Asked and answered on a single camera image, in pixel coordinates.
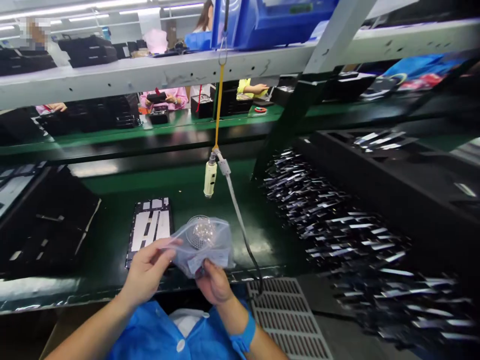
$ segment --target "blue bin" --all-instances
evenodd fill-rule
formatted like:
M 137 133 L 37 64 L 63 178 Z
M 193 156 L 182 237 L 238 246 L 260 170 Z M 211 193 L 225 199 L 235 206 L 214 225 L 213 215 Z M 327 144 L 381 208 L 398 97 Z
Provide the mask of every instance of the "blue bin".
M 212 32 L 193 32 L 185 35 L 185 44 L 190 50 L 207 51 L 212 49 Z
M 319 22 L 329 20 L 339 0 L 230 0 L 226 46 L 262 50 L 304 43 Z M 225 0 L 216 1 L 212 49 L 219 49 L 225 22 Z

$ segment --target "metal shelf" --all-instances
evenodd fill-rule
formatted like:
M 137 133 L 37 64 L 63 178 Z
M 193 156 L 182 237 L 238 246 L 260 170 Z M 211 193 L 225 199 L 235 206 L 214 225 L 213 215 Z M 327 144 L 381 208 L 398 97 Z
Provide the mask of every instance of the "metal shelf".
M 339 60 L 329 64 L 359 64 L 472 50 L 479 46 L 478 33 L 480 19 L 360 30 L 341 52 Z M 319 48 L 323 41 L 322 38 L 318 42 Z M 263 51 L 229 51 L 224 80 L 301 73 L 316 46 L 311 42 Z M 0 77 L 0 110 L 215 83 L 220 78 L 218 58 L 218 51 L 206 51 L 4 76 Z

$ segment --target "hand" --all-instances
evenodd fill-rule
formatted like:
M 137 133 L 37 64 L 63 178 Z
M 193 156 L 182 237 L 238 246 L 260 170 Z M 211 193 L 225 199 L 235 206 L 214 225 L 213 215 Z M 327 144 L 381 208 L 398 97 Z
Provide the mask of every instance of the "hand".
M 201 293 L 210 304 L 217 306 L 235 297 L 230 288 L 227 274 L 221 267 L 205 259 L 203 268 L 205 273 L 195 279 L 195 281 Z
M 177 98 L 176 98 L 176 97 L 173 97 L 172 95 L 167 95 L 167 96 L 166 96 L 166 99 L 165 99 L 165 102 L 166 102 L 166 103 L 174 104 L 175 101 L 177 101 Z
M 51 109 L 51 111 L 60 111 L 63 113 L 65 110 L 67 110 L 67 105 L 65 105 L 63 102 L 54 102 L 51 104 L 47 104 L 47 106 Z
M 269 87 L 265 84 L 257 84 L 257 85 L 254 85 L 254 86 L 250 86 L 251 87 L 251 92 L 253 94 L 256 94 L 256 95 L 259 95 L 261 94 L 263 91 L 265 90 L 268 90 Z
M 158 239 L 133 257 L 125 285 L 117 296 L 129 309 L 147 302 L 157 291 L 160 279 L 176 255 L 174 249 L 160 250 L 170 241 L 170 238 Z

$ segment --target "ceiling light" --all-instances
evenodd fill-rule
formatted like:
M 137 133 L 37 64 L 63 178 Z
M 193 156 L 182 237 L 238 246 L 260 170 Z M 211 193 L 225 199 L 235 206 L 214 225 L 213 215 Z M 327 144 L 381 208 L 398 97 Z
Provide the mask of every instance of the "ceiling light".
M 83 21 L 83 20 L 95 20 L 95 19 L 103 19 L 103 18 L 108 18 L 108 14 L 102 14 L 102 15 L 92 15 L 92 16 L 84 16 L 84 17 L 72 17 L 69 18 L 68 21 L 71 23 L 76 22 L 76 21 Z
M 160 11 L 160 6 L 158 7 L 149 7 L 146 9 L 137 9 L 137 10 L 127 10 L 127 11 L 120 11 L 120 15 L 126 15 L 126 14 L 156 14 Z
M 166 7 L 164 10 L 169 11 L 169 10 L 180 10 L 180 9 L 192 9 L 192 8 L 201 8 L 203 6 L 204 6 L 203 4 L 180 5 L 180 6 Z
M 91 4 L 92 7 L 94 8 L 113 8 L 117 6 L 123 6 L 123 5 L 133 5 L 133 4 L 144 4 L 148 0 L 112 0 L 112 1 L 102 1 L 102 2 L 97 2 L 95 4 Z
M 82 5 L 73 5 L 73 6 L 62 6 L 54 7 L 46 10 L 33 10 L 27 12 L 17 12 L 9 15 L 0 16 L 1 20 L 8 19 L 17 19 L 17 18 L 28 18 L 28 17 L 37 17 L 42 15 L 52 15 L 52 14 L 63 14 L 63 13 L 74 13 L 81 10 L 86 10 L 89 8 L 111 8 L 116 6 L 123 5 L 134 5 L 134 4 L 144 4 L 148 0 L 111 0 L 111 1 L 102 1 L 102 2 L 91 2 Z

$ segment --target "workbench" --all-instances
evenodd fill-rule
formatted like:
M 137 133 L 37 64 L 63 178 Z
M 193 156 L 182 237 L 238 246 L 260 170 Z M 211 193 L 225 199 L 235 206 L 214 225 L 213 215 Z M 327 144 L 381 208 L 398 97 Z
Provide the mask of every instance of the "workbench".
M 230 161 L 232 182 L 241 208 L 250 247 L 264 277 L 298 276 L 310 271 L 295 235 L 282 228 L 274 208 L 250 182 L 255 160 Z M 169 197 L 175 229 L 192 216 L 220 217 L 231 225 L 235 269 L 232 283 L 253 280 L 255 268 L 242 239 L 225 178 L 216 183 L 211 199 L 203 194 L 205 164 L 174 169 L 87 178 L 85 185 L 102 202 L 82 245 L 81 264 L 71 275 L 29 277 L 0 282 L 0 314 L 108 301 L 122 288 L 128 274 L 125 260 L 138 201 Z M 176 267 L 161 280 L 159 291 L 195 287 Z

